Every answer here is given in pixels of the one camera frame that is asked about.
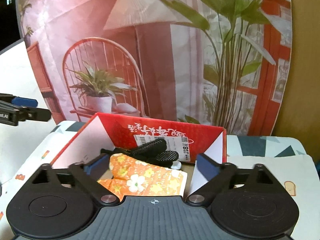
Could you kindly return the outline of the orange floral cloth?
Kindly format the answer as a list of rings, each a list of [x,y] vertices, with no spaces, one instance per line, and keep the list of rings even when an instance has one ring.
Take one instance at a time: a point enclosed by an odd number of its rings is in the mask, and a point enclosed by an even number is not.
[[[122,153],[111,156],[112,178],[98,183],[120,200],[125,196],[183,196],[187,173],[148,164]]]

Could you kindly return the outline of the black mesh gloves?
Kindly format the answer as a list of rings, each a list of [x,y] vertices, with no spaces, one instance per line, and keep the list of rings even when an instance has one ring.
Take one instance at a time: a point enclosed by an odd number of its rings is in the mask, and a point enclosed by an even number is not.
[[[111,151],[102,148],[100,153],[108,155],[122,153],[133,159],[166,168],[171,168],[174,162],[179,159],[179,153],[167,150],[167,142],[162,138],[147,142],[130,150],[116,147]]]

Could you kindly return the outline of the printed room backdrop poster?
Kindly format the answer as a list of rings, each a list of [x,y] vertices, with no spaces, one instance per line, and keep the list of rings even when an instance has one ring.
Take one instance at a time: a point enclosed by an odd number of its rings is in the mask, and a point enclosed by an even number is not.
[[[94,113],[270,135],[292,48],[291,0],[17,0],[56,122]]]

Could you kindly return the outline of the white board panel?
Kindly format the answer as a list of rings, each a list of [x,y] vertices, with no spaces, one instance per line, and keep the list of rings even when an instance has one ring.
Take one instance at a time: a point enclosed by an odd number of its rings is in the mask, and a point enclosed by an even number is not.
[[[54,127],[25,42],[18,40],[1,51],[1,184],[15,175]]]

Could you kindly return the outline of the red strawberry cardboard box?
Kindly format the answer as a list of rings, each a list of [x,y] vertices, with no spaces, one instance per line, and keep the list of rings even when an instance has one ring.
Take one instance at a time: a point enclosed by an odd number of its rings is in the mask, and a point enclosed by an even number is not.
[[[53,168],[67,168],[73,163],[88,163],[100,150],[116,147],[130,150],[156,139],[167,142],[167,150],[179,153],[174,164],[194,165],[198,154],[204,153],[218,163],[227,159],[226,130],[222,127],[199,125],[195,122],[175,122],[118,114],[95,114],[80,132],[52,160]],[[111,171],[101,179],[112,178]]]

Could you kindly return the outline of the patterned white tablecloth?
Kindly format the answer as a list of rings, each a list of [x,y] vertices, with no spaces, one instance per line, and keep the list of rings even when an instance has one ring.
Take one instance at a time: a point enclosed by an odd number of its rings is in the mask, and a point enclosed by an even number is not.
[[[83,127],[85,123],[76,121],[63,121],[57,126],[32,121],[16,127],[1,125],[1,239],[13,237],[5,217],[12,197],[41,164],[52,161]],[[299,207],[293,239],[319,239],[319,176],[301,142],[289,137],[248,137],[250,142],[266,143],[266,148],[245,155],[240,139],[227,136],[227,160],[240,168],[264,164]]]

